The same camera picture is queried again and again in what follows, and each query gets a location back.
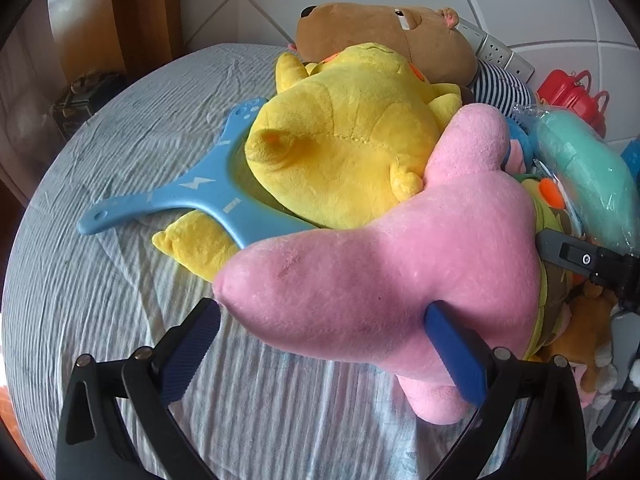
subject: metal bolt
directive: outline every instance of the metal bolt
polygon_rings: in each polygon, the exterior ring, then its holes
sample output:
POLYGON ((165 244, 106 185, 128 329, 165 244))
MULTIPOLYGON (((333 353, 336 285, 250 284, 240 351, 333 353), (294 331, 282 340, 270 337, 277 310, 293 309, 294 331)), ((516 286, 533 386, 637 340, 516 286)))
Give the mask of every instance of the metal bolt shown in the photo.
POLYGON ((82 354, 78 359, 76 359, 76 366, 82 368, 87 366, 91 362, 91 356, 89 354, 82 354))
POLYGON ((133 357, 135 357, 136 359, 149 359, 151 357, 151 354, 153 354, 154 350, 149 347, 149 346, 141 346, 140 348, 138 348, 135 353, 133 354, 133 357))
POLYGON ((569 361, 567 361, 564 356, 557 355, 554 357, 554 364, 559 368, 564 368, 569 364, 569 361))
POLYGON ((508 361, 511 359, 511 352, 509 349, 502 346, 498 346, 498 348, 494 350, 494 355, 500 359, 500 361, 508 361))

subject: pink plush toy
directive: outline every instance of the pink plush toy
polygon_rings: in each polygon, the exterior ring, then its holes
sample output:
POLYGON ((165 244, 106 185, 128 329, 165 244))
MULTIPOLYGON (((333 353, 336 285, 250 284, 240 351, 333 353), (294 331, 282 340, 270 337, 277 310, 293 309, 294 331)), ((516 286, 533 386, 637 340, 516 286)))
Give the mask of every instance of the pink plush toy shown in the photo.
POLYGON ((444 300, 492 348, 522 357, 538 316, 535 210, 500 170, 500 112, 463 107, 428 161, 424 191, 367 226, 271 238, 217 275, 216 299, 265 343, 296 354, 372 363, 396 375, 415 413, 465 415, 422 321, 444 300))

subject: electrical outlet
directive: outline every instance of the electrical outlet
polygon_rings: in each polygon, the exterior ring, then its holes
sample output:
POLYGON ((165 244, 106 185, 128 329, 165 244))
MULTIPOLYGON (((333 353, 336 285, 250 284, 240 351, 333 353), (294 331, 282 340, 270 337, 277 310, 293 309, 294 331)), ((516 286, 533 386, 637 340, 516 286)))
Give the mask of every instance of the electrical outlet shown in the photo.
POLYGON ((484 39, 484 43, 480 46, 478 57, 500 68, 505 68, 507 61, 511 59, 512 53, 512 50, 503 42, 488 34, 484 39))
POLYGON ((462 34, 471 45, 471 48, 477 54, 478 50, 482 46, 484 38, 487 37, 487 33, 481 28, 476 27, 473 23, 468 22, 460 18, 458 26, 456 27, 460 34, 462 34))
POLYGON ((511 72, 514 76, 525 83, 529 79, 531 79, 531 76, 533 75, 533 72, 535 70, 522 56, 520 56, 516 52, 511 55, 504 67, 508 70, 508 72, 511 72))

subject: red handbag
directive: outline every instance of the red handbag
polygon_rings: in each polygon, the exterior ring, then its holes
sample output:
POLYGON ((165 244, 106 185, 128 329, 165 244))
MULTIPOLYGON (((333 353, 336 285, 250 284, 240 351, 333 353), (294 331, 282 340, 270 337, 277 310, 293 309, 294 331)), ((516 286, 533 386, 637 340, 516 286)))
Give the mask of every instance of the red handbag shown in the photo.
POLYGON ((567 74, 563 70, 553 70, 538 89, 538 96, 543 104, 550 104, 568 108, 589 124, 604 138, 607 128, 604 122, 604 112, 609 104, 609 92, 603 90, 591 97, 591 73, 584 70, 579 74, 567 74), (587 78, 586 88, 581 83, 587 78))

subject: striped fabric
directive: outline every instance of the striped fabric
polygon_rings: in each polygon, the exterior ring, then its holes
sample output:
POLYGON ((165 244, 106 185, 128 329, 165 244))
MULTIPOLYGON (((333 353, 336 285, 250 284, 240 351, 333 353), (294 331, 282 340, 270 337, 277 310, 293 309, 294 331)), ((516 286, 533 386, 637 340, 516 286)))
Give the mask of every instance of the striped fabric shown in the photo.
POLYGON ((530 105, 536 102, 534 93, 526 83, 503 68, 478 59, 478 72, 469 85, 476 102, 495 106, 511 117, 513 105, 530 105))
MULTIPOLYGON (((218 45, 124 91, 82 127, 44 177, 18 232, 2 298, 6 373, 17 419, 47 479, 75 359, 129 356, 180 323, 210 287, 157 251, 152 235, 183 211, 91 237, 75 224, 92 203, 169 182, 205 155, 229 110, 274 94, 282 49, 218 45)), ((143 464, 162 467, 123 402, 143 464)), ((416 420, 397 380, 370 365, 270 348, 223 312, 219 335, 172 412, 222 480, 417 480, 464 428, 416 420)), ((519 420, 522 408, 513 418, 519 420)), ((484 472, 498 467, 509 423, 484 472)))

